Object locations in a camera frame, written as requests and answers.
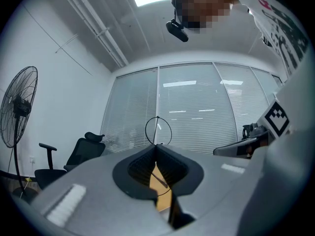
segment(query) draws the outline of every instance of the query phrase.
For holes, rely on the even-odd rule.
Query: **chair headrest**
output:
[[[105,136],[105,135],[98,136],[98,135],[93,134],[93,133],[91,133],[91,132],[88,132],[88,133],[86,133],[86,134],[84,135],[84,137],[85,137],[87,140],[92,141],[92,142],[96,142],[96,143],[101,142],[104,136]]]

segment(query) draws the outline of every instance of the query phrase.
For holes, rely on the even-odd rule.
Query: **white wall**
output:
[[[287,75],[286,75],[284,64],[282,63],[282,61],[279,61],[279,63],[275,66],[275,68],[279,72],[279,77],[280,77],[281,81],[286,82],[287,81]]]
[[[20,173],[34,176],[34,170],[48,169],[47,153],[38,143],[58,149],[53,152],[53,163],[55,169],[62,169],[79,138],[88,131],[99,134],[112,74],[102,64],[99,54],[92,53],[85,45],[85,34],[91,34],[92,40],[94,38],[87,28],[84,31],[83,22],[80,22],[81,28],[71,28],[48,0],[25,0],[23,4],[25,7],[17,8],[0,39],[0,102],[21,69],[37,67],[37,92],[29,122],[18,144]],[[65,46],[75,60],[63,50],[55,53],[78,32],[83,38]],[[11,149],[0,140],[2,171],[7,171],[10,152]],[[30,155],[35,157],[33,168],[29,163]],[[9,172],[16,173],[13,159]]]
[[[114,77],[121,76],[127,73],[135,72],[138,70],[151,68],[159,65],[167,65],[179,62],[190,61],[225,61],[232,63],[239,63],[243,65],[250,65],[275,75],[281,75],[280,67],[275,66],[267,61],[254,58],[249,55],[243,55],[232,52],[220,51],[184,51],[172,52],[164,55],[153,56],[149,58],[139,59],[130,65],[115,71]]]

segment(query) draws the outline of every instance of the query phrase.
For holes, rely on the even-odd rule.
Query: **window blind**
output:
[[[257,122],[268,107],[266,96],[252,70],[246,66],[215,63],[233,105],[237,134],[243,125]]]
[[[157,69],[117,78],[105,111],[101,133],[106,149],[119,152],[150,144],[147,121],[156,116]],[[153,140],[155,123],[147,127]]]
[[[262,89],[264,90],[265,95],[267,96],[269,104],[271,104],[272,101],[275,99],[274,92],[279,91],[276,81],[274,80],[272,75],[268,72],[264,72],[264,71],[257,70],[254,68],[252,70],[254,74],[256,75],[257,79],[259,80],[262,86]]]
[[[160,69],[158,114],[172,128],[170,145],[200,153],[237,141],[232,107],[212,64]],[[157,143],[167,144],[170,131],[159,120]]]

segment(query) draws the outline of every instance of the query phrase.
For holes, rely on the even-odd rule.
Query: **black office chair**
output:
[[[65,175],[81,163],[87,160],[101,156],[105,149],[105,144],[101,143],[104,135],[98,136],[91,132],[85,134],[85,138],[80,138],[69,157],[64,170],[54,170],[51,151],[57,151],[55,147],[39,144],[40,147],[47,149],[49,170],[42,169],[34,172],[37,183],[41,189],[46,188],[49,184]]]

